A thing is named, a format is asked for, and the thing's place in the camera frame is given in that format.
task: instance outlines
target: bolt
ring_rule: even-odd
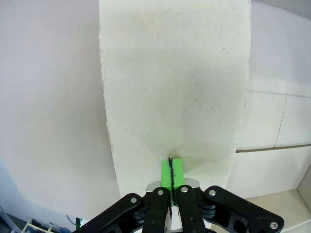
[[[187,187],[182,187],[180,189],[180,191],[182,191],[183,193],[187,193],[188,192],[188,188]]]
[[[136,201],[137,201],[136,198],[131,198],[131,202],[132,202],[132,203],[135,203]]]
[[[215,190],[210,190],[209,192],[208,192],[208,194],[210,194],[211,196],[215,196],[216,195],[216,192],[215,192]]]
[[[272,222],[270,223],[270,228],[275,230],[278,227],[278,223],[277,222]]]

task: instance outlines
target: screw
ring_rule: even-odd
[[[136,201],[137,201],[136,198],[131,198],[131,202],[132,202],[132,203],[135,203]]]
[[[183,193],[187,193],[188,192],[188,188],[187,187],[182,187],[181,190]]]
[[[272,222],[270,223],[270,228],[275,230],[278,227],[278,223],[277,222]]]
[[[208,194],[210,194],[211,196],[215,196],[216,195],[216,192],[215,192],[215,190],[210,190],[209,192],[208,192]]]

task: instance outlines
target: wire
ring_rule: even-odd
[[[67,216],[68,220],[69,220],[73,225],[77,226],[75,223],[73,223],[73,222],[70,220],[70,218],[69,218],[68,215],[66,215],[66,216]]]

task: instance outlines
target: beige paper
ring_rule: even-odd
[[[145,193],[162,160],[203,189],[225,186],[248,79],[247,0],[100,0],[107,125],[121,195]]]

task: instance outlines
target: green object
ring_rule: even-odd
[[[175,190],[184,183],[182,160],[171,158],[164,160],[162,163],[161,186],[170,191],[172,206],[176,205]]]

